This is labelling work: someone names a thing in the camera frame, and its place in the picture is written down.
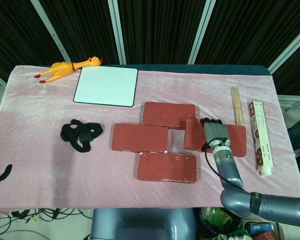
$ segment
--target wooden skewer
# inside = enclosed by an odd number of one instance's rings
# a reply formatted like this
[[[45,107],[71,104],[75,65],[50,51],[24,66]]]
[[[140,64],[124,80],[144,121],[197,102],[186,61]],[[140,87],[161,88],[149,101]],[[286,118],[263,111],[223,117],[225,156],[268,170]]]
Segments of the wooden skewer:
[[[242,117],[242,109],[241,109],[239,91],[236,87],[232,88],[232,100],[233,100],[233,105],[234,105],[235,124],[243,126],[244,120]]]

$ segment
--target pink cloth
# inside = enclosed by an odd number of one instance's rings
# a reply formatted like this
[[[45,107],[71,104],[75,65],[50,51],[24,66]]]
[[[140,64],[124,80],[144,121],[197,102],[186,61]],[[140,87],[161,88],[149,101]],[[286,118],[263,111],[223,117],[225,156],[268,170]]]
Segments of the pink cloth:
[[[139,71],[134,106],[75,103],[80,71],[63,79],[38,83],[43,67],[16,66],[0,106],[0,211],[32,208],[130,208],[221,206],[220,179],[203,154],[183,149],[184,131],[169,130],[170,153],[194,154],[197,183],[137,180],[139,155],[111,150],[115,123],[140,124],[145,102],[194,104],[197,117],[234,124],[231,87],[239,88],[247,131],[247,154],[236,164],[247,191],[300,197],[300,175],[271,76],[182,74]],[[248,103],[262,100],[274,171],[256,171]],[[104,133],[80,153],[60,137],[72,119],[101,123]],[[212,154],[208,155],[216,167]]]

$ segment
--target yellow rubber chicken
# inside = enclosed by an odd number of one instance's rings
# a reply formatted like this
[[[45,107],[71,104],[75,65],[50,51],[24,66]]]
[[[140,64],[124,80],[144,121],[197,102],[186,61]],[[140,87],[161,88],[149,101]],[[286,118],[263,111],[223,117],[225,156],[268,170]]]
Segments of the yellow rubber chicken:
[[[42,75],[53,74],[52,77],[46,80],[39,81],[39,83],[44,84],[46,82],[52,82],[60,78],[63,78],[66,75],[73,74],[75,70],[79,68],[86,67],[86,66],[100,66],[101,63],[102,63],[102,58],[97,58],[96,56],[90,57],[87,61],[82,61],[82,62],[66,62],[66,61],[56,62],[52,64],[52,66],[47,71],[35,75],[34,77],[38,79]]]

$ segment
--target product box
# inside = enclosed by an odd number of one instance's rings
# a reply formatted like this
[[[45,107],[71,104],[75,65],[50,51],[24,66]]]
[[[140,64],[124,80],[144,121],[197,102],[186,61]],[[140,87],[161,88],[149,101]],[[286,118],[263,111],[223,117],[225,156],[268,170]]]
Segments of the product box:
[[[261,176],[271,176],[274,165],[262,101],[251,102],[249,111],[258,172]]]

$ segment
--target floor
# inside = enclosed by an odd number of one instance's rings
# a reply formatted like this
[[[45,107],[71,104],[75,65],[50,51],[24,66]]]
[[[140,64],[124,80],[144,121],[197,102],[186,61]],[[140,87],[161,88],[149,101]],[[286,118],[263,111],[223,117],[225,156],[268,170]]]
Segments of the floor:
[[[291,110],[283,115],[287,127],[291,127],[300,119],[300,110]],[[65,211],[64,214],[68,214],[71,213],[72,209],[63,209],[62,211]],[[15,220],[11,223],[8,231],[0,235],[0,240],[83,240],[90,233],[92,223],[90,218],[92,217],[93,211],[89,209],[82,209],[81,211],[86,217],[80,214],[78,209],[75,209],[72,212],[72,214],[75,215],[69,215],[64,219],[56,219],[50,222],[40,219],[39,216],[35,216],[27,223],[22,219]],[[0,226],[4,226],[7,223],[9,223],[8,218],[0,219]],[[0,233],[3,232],[7,226],[8,225],[1,227]],[[282,224],[282,227],[287,240],[300,240],[300,227],[286,224]]]

